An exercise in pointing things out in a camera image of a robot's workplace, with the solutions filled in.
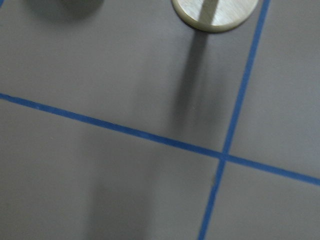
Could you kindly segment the wooden mug stand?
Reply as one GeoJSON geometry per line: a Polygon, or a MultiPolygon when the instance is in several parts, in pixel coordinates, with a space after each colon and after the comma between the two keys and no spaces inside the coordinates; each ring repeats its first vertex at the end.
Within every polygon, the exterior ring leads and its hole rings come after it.
{"type": "Polygon", "coordinates": [[[243,24],[258,0],[172,0],[178,17],[187,25],[207,33],[233,30],[243,24]]]}

